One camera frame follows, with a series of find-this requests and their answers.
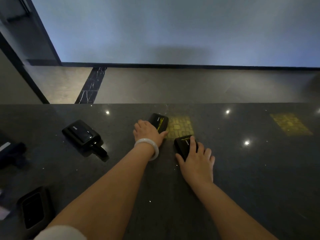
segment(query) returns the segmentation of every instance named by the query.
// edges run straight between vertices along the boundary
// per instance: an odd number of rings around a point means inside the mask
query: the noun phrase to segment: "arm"
[[[177,160],[184,179],[210,213],[222,239],[277,239],[256,220],[242,210],[218,186],[213,184],[214,156],[190,138],[190,152],[186,161],[179,154]]]
[[[148,121],[139,120],[134,126],[135,141],[149,138],[158,147],[167,134],[159,134]],[[122,239],[142,175],[154,153],[153,146],[139,143],[110,171],[66,206],[48,228],[68,225],[78,229],[87,239]]]

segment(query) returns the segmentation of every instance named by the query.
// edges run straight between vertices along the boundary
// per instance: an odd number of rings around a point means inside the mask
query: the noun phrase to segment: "glossy tabletop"
[[[210,215],[182,178],[176,135],[194,133],[216,157],[214,182],[279,239],[320,239],[320,104],[0,105],[1,130],[28,150],[29,165],[0,170],[0,205],[46,186],[60,212],[134,145],[138,119],[170,118],[169,138],[142,178],[124,239],[219,239]],[[82,119],[109,155],[83,157],[61,130]],[[0,239],[21,239],[15,210]]]

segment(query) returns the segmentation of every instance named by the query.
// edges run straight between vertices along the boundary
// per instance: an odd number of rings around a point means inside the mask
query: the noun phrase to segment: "yellow square pattern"
[[[167,135],[169,139],[194,134],[189,116],[169,118],[167,131],[169,132]]]
[[[293,113],[270,114],[287,136],[312,136],[313,133]]]

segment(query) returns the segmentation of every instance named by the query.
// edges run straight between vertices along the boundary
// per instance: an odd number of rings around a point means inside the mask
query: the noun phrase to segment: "person's left hand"
[[[158,133],[157,129],[149,122],[139,120],[138,123],[134,124],[134,139],[138,141],[142,138],[147,138],[154,141],[158,147],[161,146],[164,137],[168,134],[167,131]]]

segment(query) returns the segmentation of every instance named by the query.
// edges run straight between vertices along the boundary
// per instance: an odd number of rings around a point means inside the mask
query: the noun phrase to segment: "white sleeve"
[[[39,233],[34,240],[87,240],[72,226],[53,226]]]

